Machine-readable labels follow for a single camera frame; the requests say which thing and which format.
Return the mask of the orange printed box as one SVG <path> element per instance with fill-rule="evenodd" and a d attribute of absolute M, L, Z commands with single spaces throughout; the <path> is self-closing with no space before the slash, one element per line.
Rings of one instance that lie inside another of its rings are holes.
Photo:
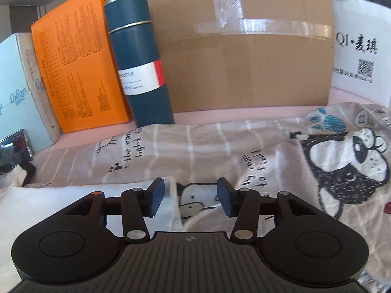
<path fill-rule="evenodd" d="M 131 120 L 106 29 L 106 0 L 68 0 L 31 26 L 54 114 L 69 133 Z"/>

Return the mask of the smartphone with lit screen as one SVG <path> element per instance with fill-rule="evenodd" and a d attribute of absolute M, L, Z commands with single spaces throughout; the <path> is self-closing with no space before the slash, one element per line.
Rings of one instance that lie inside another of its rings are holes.
<path fill-rule="evenodd" d="M 33 149 L 25 129 L 1 139 L 1 174 L 12 171 L 22 161 L 33 160 Z"/>

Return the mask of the brown cardboard box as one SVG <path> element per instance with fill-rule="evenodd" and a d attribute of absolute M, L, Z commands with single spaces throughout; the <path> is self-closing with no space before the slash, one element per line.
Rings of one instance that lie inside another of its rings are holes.
<path fill-rule="evenodd" d="M 174 112 L 327 103 L 330 0 L 148 0 L 148 6 Z"/>

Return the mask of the large light blue box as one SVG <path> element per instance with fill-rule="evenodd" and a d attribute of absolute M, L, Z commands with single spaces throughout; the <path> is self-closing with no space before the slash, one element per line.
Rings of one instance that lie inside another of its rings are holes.
<path fill-rule="evenodd" d="M 55 144 L 62 130 L 46 92 L 30 33 L 15 33 L 0 48 L 1 138 L 25 130 L 34 152 Z"/>

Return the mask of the cartoon print bed sheet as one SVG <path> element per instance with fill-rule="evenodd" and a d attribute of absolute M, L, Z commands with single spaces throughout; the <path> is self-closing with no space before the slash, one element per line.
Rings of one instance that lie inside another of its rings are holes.
<path fill-rule="evenodd" d="M 299 118 L 151 125 L 98 143 L 44 152 L 32 186 L 168 179 L 160 230 L 228 231 L 217 180 L 264 197 L 295 194 L 365 238 L 360 283 L 390 291 L 390 111 L 341 103 Z"/>

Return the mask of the white printed tote bag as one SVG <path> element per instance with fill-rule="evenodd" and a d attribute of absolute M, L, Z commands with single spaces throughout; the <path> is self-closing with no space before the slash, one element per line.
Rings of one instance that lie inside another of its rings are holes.
<path fill-rule="evenodd" d="M 331 0 L 335 23 L 332 87 L 388 107 L 390 8 L 367 0 Z"/>

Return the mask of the white and black sweatshirt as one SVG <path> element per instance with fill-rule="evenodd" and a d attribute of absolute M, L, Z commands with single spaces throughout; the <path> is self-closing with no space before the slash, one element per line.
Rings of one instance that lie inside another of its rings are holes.
<path fill-rule="evenodd" d="M 1 292 L 13 289 L 21 278 L 12 259 L 11 247 L 16 238 L 29 227 L 51 216 L 74 201 L 102 191 L 107 197 L 118 197 L 131 188 L 146 189 L 150 181 L 128 184 L 83 185 L 72 187 L 18 187 L 13 183 L 1 188 Z M 165 196 L 154 218 L 147 218 L 150 233 L 155 231 L 183 231 L 176 196 L 176 180 L 166 177 Z"/>

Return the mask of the dark blue thermos bottle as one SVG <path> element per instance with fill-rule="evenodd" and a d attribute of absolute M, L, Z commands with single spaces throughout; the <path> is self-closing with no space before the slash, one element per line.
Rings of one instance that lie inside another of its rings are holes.
<path fill-rule="evenodd" d="M 117 72 L 136 126 L 174 124 L 148 1 L 108 0 L 104 12 Z"/>

